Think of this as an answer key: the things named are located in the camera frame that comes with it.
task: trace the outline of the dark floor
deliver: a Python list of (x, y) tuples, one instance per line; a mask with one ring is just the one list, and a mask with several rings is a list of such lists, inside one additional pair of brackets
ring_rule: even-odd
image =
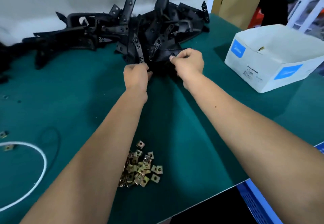
[(236, 187), (220, 193), (176, 216), (178, 223), (251, 223), (257, 224)]

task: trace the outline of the green table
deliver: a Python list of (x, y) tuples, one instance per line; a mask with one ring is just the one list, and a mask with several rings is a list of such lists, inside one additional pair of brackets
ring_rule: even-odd
[[(324, 78), (307, 79), (259, 94), (224, 63), (238, 28), (211, 16), (210, 33), (183, 44), (204, 55), (204, 74), (234, 98), (273, 119), (312, 145), (324, 140)], [(120, 55), (109, 45), (97, 52), (71, 50), (42, 70), (31, 53), (12, 64), (12, 79), (0, 85), (2, 141), (27, 141), (42, 148), (49, 168), (23, 202), (0, 213), (0, 223), (18, 223), (95, 131), (125, 90)], [(159, 184), (119, 188), (109, 223), (154, 224), (248, 178), (180, 80), (153, 77), (135, 142), (163, 165)], [(0, 206), (25, 194), (38, 179), (42, 158), (31, 148), (0, 152)]]

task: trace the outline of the blue logo on box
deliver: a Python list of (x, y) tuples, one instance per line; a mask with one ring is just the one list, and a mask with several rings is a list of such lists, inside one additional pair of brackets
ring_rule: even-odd
[(286, 77), (290, 77), (292, 76), (296, 71), (298, 71), (298, 69), (302, 66), (301, 65), (293, 65), (293, 66), (287, 66), (281, 69), (281, 71), (278, 73), (278, 75), (276, 75), (276, 77), (274, 78), (274, 80), (276, 79), (283, 79)]
[(240, 44), (236, 39), (234, 39), (231, 51), (238, 57), (242, 58), (246, 47), (244, 47), (242, 44)]

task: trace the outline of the hand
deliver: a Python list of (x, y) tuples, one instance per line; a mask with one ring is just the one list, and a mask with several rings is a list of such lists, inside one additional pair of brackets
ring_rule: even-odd
[(185, 49), (176, 57), (170, 56), (170, 61), (176, 66), (177, 75), (183, 80), (186, 89), (188, 89), (188, 83), (193, 77), (202, 74), (204, 68), (202, 57), (201, 52), (193, 49)]
[(147, 72), (146, 63), (127, 65), (124, 68), (124, 82), (126, 89), (138, 89), (146, 93), (148, 80), (153, 72)]

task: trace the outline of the blue object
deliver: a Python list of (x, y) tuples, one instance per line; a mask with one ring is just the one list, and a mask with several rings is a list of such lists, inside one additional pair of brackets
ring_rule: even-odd
[(242, 58), (246, 47), (240, 44), (236, 39), (234, 39), (233, 45), (231, 47), (231, 51), (238, 57)]
[[(324, 154), (324, 142), (315, 147)], [(251, 179), (236, 187), (258, 224), (282, 224)]]
[(298, 71), (298, 69), (302, 66), (301, 65), (293, 65), (293, 66), (287, 66), (281, 69), (281, 71), (278, 73), (278, 75), (276, 75), (276, 77), (274, 78), (274, 80), (276, 79), (283, 79), (286, 77), (290, 77), (292, 76), (296, 71)]

